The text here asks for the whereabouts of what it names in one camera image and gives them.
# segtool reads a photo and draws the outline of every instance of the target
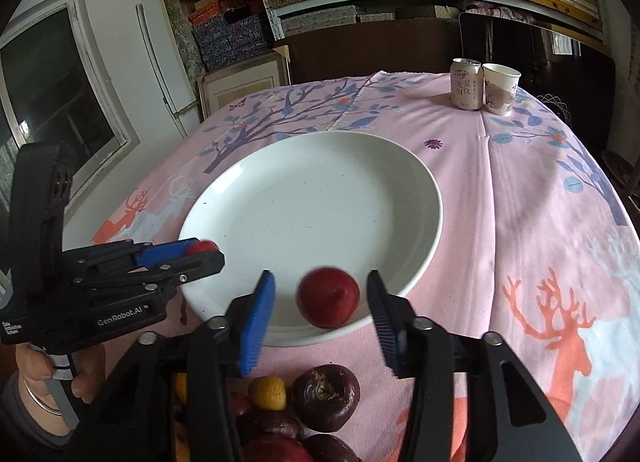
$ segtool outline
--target bangle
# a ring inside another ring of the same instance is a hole
[[[27,390],[27,393],[31,395],[31,398],[33,398],[33,400],[38,406],[40,406],[45,412],[50,413],[51,415],[62,416],[62,413],[60,412],[60,410],[56,410],[54,408],[47,406],[38,397],[36,397],[36,395],[31,391],[31,388],[27,386],[27,381],[25,381],[24,378],[21,378],[21,379],[22,379],[22,384],[24,384],[24,387]]]

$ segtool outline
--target pink tablecloth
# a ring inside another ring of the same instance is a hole
[[[312,131],[374,133],[430,168],[444,226],[411,303],[455,333],[502,333],[583,458],[599,460],[640,401],[638,237],[594,159],[524,90],[509,118],[453,108],[448,75],[380,72],[250,95],[207,119],[94,241],[177,239],[194,201],[225,169]],[[180,334],[198,323],[180,295],[169,316],[153,329]],[[109,369],[133,337],[108,345]],[[362,385],[338,435],[366,462],[394,460],[412,383],[385,368],[372,325],[320,345],[265,349],[252,376],[290,381],[329,362],[350,367]],[[463,460],[465,388],[456,392],[452,453]]]

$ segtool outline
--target white paper cup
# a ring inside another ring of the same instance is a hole
[[[510,115],[521,73],[501,64],[483,64],[484,109],[496,115]]]

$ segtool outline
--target white deer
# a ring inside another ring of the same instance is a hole
[[[169,200],[162,211],[156,215],[148,211],[138,213],[130,228],[124,229],[115,239],[133,239],[137,243],[151,241],[169,217],[180,214],[186,201],[196,195],[197,187],[197,178],[178,174],[170,180]]]
[[[597,264],[612,278],[619,279],[628,290],[630,314],[612,321],[596,319],[593,326],[579,332],[593,368],[588,376],[579,372],[574,376],[575,398],[566,426],[584,460],[596,461],[604,455],[604,452],[594,452],[593,449],[586,452],[579,435],[585,404],[597,382],[620,377],[625,381],[616,417],[610,423],[609,437],[603,442],[602,450],[615,442],[640,400],[640,255],[633,228],[629,227],[625,232],[628,236],[622,236],[616,229],[609,236],[609,254],[601,250],[595,239],[587,242]]]

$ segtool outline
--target large round plate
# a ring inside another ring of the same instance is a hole
[[[366,133],[323,131],[273,143],[231,166],[196,201],[180,239],[212,239],[225,254],[218,275],[183,285],[203,319],[223,315],[264,269],[276,279],[268,346],[302,346],[369,322],[367,274],[378,269],[391,294],[406,295],[440,238],[442,200],[425,165],[405,148]],[[310,325],[296,286],[333,265],[360,285],[360,305],[334,330]]]

